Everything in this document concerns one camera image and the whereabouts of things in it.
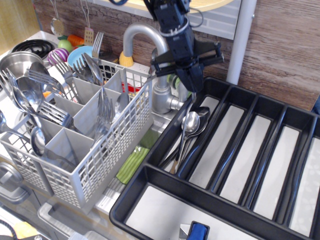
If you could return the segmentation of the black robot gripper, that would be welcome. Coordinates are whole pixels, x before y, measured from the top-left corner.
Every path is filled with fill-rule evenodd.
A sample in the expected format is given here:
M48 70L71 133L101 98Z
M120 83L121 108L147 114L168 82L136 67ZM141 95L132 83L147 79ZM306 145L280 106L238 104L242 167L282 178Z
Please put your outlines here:
M155 74L160 77L175 73L188 91L200 92L204 67L224 62L220 42L200 41L190 31L166 40L168 50L151 61Z

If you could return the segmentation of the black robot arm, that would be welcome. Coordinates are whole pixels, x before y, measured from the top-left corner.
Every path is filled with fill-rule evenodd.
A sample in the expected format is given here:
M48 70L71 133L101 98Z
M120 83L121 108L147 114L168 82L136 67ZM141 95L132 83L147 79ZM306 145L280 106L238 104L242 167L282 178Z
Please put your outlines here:
M159 33L168 50L151 61L158 77L175 73L186 89L198 93L204 88L205 66L224 62L219 42L196 39L187 17L188 0L146 0L145 5L159 23Z

